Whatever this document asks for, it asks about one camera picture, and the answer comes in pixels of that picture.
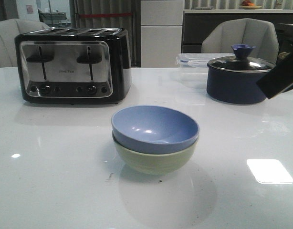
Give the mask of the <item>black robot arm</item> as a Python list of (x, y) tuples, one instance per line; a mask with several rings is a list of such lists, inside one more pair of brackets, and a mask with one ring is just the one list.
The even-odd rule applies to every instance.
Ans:
[(278, 24), (276, 31), (280, 44), (276, 67), (257, 81), (268, 99), (293, 89), (293, 24)]

